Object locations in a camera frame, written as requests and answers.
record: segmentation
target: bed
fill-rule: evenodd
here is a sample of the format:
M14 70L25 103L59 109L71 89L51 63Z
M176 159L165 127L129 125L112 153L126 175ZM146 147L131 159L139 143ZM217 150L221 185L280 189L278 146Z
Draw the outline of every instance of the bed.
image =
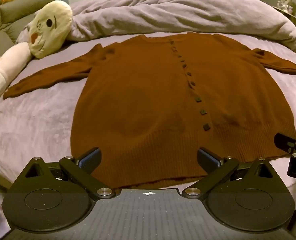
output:
M74 26L68 35L70 43L55 54L32 60L12 85L41 69L79 57L96 44L105 47L142 33L146 33L147 37L163 37L187 31L218 33L250 49L267 50L296 63L296 27L282 14L257 0L85 0L71 7ZM267 21L267 15L270 15L271 20ZM19 41L27 39L25 31L21 33ZM267 71L289 103L296 127L296 76L270 69ZM42 157L45 162L57 162L70 155L69 137L74 109L85 82L83 79L58 83L17 98L0 98L2 186L9 188L35 156ZM289 158L279 158L271 161L271 164L296 204L296 179L286 174ZM187 186L171 187L182 190ZM1 236L8 228L5 220L0 221Z
M15 44L24 26L34 19L35 12L51 1L53 0L16 0L0 6L0 56ZM1 203L5 189L10 185L11 183L0 175L0 237L9 230Z

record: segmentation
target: button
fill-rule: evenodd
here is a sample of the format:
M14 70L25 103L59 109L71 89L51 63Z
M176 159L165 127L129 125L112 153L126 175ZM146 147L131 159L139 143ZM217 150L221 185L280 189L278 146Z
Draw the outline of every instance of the button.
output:
M210 129L210 126L209 126L209 124L207 124L207 123L206 123L206 124L204 124L204 130L205 130L205 131L208 131L209 129Z

